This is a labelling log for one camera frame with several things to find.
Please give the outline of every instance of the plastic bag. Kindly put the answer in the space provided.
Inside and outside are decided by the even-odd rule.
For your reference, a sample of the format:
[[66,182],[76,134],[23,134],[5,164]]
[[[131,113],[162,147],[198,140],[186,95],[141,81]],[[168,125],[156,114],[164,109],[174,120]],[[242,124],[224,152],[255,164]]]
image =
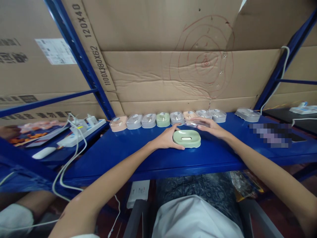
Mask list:
[[231,182],[236,189],[237,202],[247,197],[257,198],[258,193],[263,193],[263,189],[257,179],[248,171],[230,171]]

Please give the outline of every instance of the power strip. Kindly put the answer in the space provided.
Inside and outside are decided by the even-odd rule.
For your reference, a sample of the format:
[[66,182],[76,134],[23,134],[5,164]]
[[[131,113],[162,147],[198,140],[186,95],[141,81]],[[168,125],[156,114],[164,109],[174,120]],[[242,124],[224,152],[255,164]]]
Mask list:
[[[100,119],[98,123],[94,125],[93,127],[89,125],[89,127],[87,128],[87,131],[83,133],[83,136],[86,138],[87,136],[89,136],[91,133],[93,133],[95,130],[97,130],[104,124],[106,124],[106,120]],[[79,134],[78,141],[81,142],[82,140],[83,140],[83,137],[81,136],[81,134]],[[74,134],[71,134],[70,136],[57,142],[57,144],[63,147],[73,147],[77,145],[77,136]]]

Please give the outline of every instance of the white mouse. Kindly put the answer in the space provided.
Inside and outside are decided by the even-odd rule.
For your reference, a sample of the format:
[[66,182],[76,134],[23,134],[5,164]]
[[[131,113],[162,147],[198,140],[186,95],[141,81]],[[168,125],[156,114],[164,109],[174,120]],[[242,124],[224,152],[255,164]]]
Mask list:
[[43,159],[56,150],[55,147],[46,147],[32,156],[33,159]]

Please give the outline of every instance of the white power strip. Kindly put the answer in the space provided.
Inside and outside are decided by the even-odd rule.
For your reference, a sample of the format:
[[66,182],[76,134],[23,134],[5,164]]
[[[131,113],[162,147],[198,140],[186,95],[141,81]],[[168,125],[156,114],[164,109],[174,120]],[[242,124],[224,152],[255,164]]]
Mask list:
[[137,199],[142,199],[147,201],[149,195],[150,181],[135,181],[132,183],[130,196],[128,198],[128,202],[126,203],[126,207],[128,209],[133,208],[135,201]]
[[[83,133],[83,136],[86,138],[87,136],[89,136],[91,133],[93,133],[95,130],[97,130],[99,127],[101,127],[104,124],[106,124],[106,120],[100,119],[98,123],[94,125],[93,127],[89,125],[89,127],[87,128],[87,131]],[[82,140],[83,140],[83,137],[81,136],[81,134],[79,134],[78,141],[81,142]],[[65,139],[62,139],[61,141],[57,142],[57,144],[63,147],[73,147],[77,145],[77,136],[74,134],[71,134]]]

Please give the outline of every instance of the pink soap dish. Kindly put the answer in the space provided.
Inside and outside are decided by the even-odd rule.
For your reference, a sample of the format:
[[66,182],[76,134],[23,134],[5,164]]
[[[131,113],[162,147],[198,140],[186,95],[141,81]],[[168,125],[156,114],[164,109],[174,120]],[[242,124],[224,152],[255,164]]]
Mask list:
[[119,132],[126,129],[127,116],[116,117],[111,120],[110,128],[113,132]]

